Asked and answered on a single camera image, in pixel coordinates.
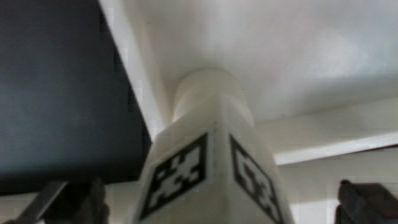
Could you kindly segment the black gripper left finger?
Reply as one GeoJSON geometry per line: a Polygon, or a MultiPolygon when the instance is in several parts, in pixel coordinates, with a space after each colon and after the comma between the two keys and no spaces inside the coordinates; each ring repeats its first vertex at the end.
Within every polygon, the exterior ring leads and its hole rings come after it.
{"type": "Polygon", "coordinates": [[[108,216],[101,180],[53,181],[14,219],[14,224],[110,224],[108,216]]]}

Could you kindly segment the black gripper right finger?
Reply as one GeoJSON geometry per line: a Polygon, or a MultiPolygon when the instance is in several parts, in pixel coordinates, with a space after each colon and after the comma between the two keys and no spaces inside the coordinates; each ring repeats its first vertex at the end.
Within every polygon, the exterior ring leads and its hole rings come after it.
{"type": "Polygon", "coordinates": [[[398,198],[380,183],[341,181],[334,224],[398,224],[398,198]]]}

